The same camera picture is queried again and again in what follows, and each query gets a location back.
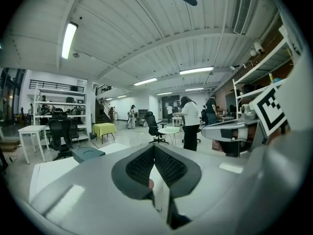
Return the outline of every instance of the dark hair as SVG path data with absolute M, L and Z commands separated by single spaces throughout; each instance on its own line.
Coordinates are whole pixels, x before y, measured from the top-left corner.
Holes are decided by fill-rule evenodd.
M 187 96 L 183 96 L 180 100 L 180 108 L 184 108 L 185 104 L 186 103 L 190 103 L 190 102 L 193 102 L 189 97 Z

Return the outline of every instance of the floor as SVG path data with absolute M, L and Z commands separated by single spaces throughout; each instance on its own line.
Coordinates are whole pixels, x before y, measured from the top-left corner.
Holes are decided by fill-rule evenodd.
M 115 141 L 113 140 L 112 135 L 109 135 L 109 138 L 106 135 L 103 137 L 103 144 L 101 144 L 101 139 L 96 139 L 92 141 L 80 141 L 81 147 L 92 146 L 94 148 L 101 148 L 112 144 L 114 142 L 118 142 L 127 146 L 136 146 L 143 143 L 148 143 L 152 141 L 152 136 L 149 135 L 148 127 L 138 127 L 134 130 L 129 130 L 126 127 L 125 121 L 116 121 L 115 122 L 117 133 L 114 134 Z M 211 149 L 212 140 L 204 138 L 201 133 L 198 133 L 198 138 L 201 139 L 201 143 L 198 143 L 197 152 L 202 152 L 206 154 L 216 154 L 220 156 L 224 156 L 224 153 L 214 151 Z M 183 133 L 180 132 L 176 134 L 176 145 L 177 147 L 183 147 L 183 143 L 181 140 L 183 139 Z M 9 163 L 9 167 L 6 170 L 5 179 L 8 183 L 8 187 L 11 190 L 12 194 L 17 195 L 18 197 L 24 199 L 28 202 L 29 198 L 29 186 L 31 182 L 32 172 L 34 166 L 39 163 L 43 163 L 43 159 L 41 157 L 40 151 L 36 153 L 33 151 L 30 136 L 25 136 L 25 146 L 28 151 L 28 157 L 30 160 L 30 164 L 28 165 L 25 161 L 25 157 L 22 151 L 22 148 L 19 147 L 13 153 L 4 153 L 7 162 Z M 74 148 L 78 147 L 78 143 L 74 143 Z M 45 157 L 47 161 L 52 161 L 57 156 L 57 151 L 50 149 L 44 149 Z

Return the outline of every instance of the ceiling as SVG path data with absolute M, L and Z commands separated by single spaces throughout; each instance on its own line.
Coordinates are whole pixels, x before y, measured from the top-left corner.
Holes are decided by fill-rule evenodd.
M 211 90 L 231 76 L 229 66 L 249 58 L 277 10 L 273 2 L 266 1 L 264 9 L 254 0 L 250 7 L 262 7 L 264 14 L 250 21 L 254 34 L 241 35 L 234 33 L 240 0 L 197 1 L 192 7 L 182 0 L 25 0 L 1 40 L 0 65 L 90 79 L 122 91 Z M 66 60 L 61 51 L 70 21 L 79 27 Z M 214 66 L 212 73 L 179 74 L 207 66 Z M 158 81 L 134 86 L 153 77 Z

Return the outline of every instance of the sticker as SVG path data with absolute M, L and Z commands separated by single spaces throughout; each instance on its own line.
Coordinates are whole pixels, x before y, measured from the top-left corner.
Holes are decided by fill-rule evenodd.
M 277 88 L 272 84 L 251 102 L 267 136 L 272 134 L 287 119 L 275 98 L 276 92 Z

